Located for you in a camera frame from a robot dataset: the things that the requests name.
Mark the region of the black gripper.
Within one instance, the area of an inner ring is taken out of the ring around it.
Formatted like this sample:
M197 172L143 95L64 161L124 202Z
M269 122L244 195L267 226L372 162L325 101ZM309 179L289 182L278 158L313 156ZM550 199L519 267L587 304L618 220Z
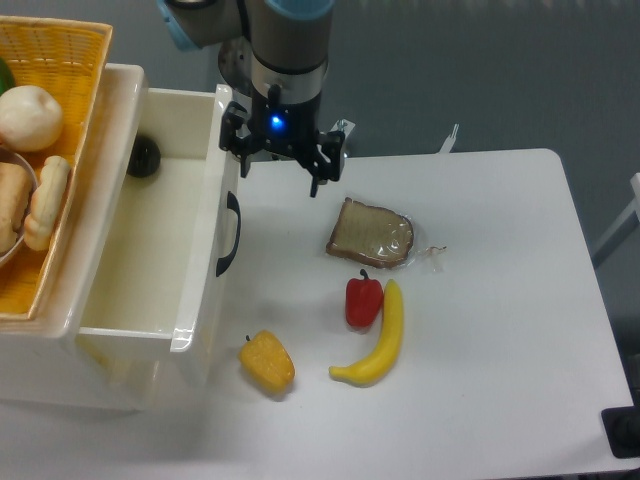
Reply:
M274 102L253 91L251 114L231 101L221 118L219 148L239 162L242 178L259 151L295 159L310 173L310 196L315 198L321 185L340 180L345 161L345 133L319 130L321 99L317 94L302 103L286 103L280 96Z

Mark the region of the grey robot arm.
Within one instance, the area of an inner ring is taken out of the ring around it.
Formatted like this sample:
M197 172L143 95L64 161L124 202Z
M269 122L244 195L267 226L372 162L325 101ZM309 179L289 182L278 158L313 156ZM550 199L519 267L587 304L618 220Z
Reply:
M219 146L248 174L260 151L295 160L311 176L310 193L340 179L346 135L318 127L329 65L331 1L160 1L176 46L202 49L241 41L250 107L232 101Z

